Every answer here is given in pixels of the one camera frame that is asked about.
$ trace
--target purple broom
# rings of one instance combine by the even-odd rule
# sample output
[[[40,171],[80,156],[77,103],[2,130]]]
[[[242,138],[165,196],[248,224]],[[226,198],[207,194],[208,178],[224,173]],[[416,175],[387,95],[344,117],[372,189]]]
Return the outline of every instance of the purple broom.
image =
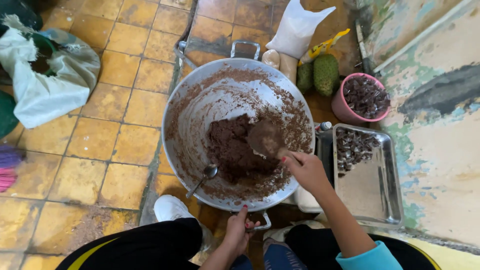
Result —
[[[17,180],[15,167],[20,162],[22,162],[20,151],[8,145],[0,145],[0,192],[7,190]]]

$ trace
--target dirty floor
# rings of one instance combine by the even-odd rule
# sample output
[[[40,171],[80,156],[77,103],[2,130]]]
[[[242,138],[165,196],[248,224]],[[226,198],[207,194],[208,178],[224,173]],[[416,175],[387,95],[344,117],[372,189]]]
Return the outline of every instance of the dirty floor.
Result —
[[[192,70],[176,66],[172,50],[192,0],[50,2],[55,3],[42,12],[44,29],[60,28],[88,43],[101,57],[102,70],[85,106],[34,129],[19,124],[1,140],[26,150],[27,162],[18,168],[17,183],[0,193],[0,269],[55,269],[86,242],[155,222],[151,204],[162,194],[182,199],[220,241],[229,213],[185,199],[160,139],[172,79]],[[196,65],[226,58],[235,39],[258,42],[264,52],[287,3],[199,0],[185,54]],[[311,45],[352,28],[333,53],[341,74],[359,71],[353,67],[359,53],[348,6],[342,0],[302,4],[311,11],[337,7],[317,27]],[[0,89],[12,93],[11,87]],[[315,93],[306,99],[314,121],[338,122],[330,99]],[[269,214],[276,228],[312,218],[288,205]],[[255,269],[263,269],[261,239],[259,233],[249,247]]]

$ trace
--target pink bucket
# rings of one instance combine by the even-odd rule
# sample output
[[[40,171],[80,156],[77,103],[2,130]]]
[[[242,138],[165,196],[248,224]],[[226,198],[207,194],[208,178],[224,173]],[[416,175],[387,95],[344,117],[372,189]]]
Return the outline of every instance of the pink bucket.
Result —
[[[342,122],[345,122],[347,124],[360,124],[363,122],[376,122],[381,119],[383,119],[385,116],[387,116],[388,111],[390,110],[390,107],[380,115],[378,118],[375,119],[366,119],[358,114],[356,114],[350,107],[348,106],[347,102],[345,101],[345,97],[343,96],[343,85],[345,84],[346,81],[348,81],[352,77],[359,77],[359,76],[366,76],[369,79],[372,79],[375,81],[375,84],[380,86],[381,88],[385,89],[384,85],[377,80],[375,77],[372,77],[368,74],[364,73],[353,73],[348,75],[345,80],[343,80],[342,84],[340,85],[340,89],[336,92],[334,98],[332,99],[332,110],[335,116],[340,119]]]

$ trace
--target hand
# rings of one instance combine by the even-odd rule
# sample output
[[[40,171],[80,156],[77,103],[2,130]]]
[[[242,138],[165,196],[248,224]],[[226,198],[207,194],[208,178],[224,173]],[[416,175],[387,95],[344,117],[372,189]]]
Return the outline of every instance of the hand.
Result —
[[[233,259],[245,253],[248,240],[253,236],[253,232],[246,233],[245,228],[255,228],[260,225],[260,221],[255,224],[250,221],[247,213],[247,205],[244,205],[238,215],[231,216],[227,222],[227,233],[222,245],[231,249]]]
[[[302,152],[291,152],[292,155],[302,164],[298,166],[289,157],[283,157],[283,164],[290,169],[297,182],[308,192],[332,187],[325,173],[324,165],[315,155]]]

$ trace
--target metal spoon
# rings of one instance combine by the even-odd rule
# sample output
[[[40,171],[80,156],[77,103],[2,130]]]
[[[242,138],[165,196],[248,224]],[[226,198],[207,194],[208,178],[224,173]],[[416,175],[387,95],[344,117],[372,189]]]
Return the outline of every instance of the metal spoon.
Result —
[[[200,180],[200,182],[198,182],[198,184],[195,185],[195,187],[187,193],[187,199],[190,199],[190,197],[192,197],[192,195],[195,193],[195,191],[198,189],[198,187],[204,182],[205,179],[213,178],[216,175],[217,171],[218,171],[218,168],[215,164],[207,165],[204,169],[203,179]]]

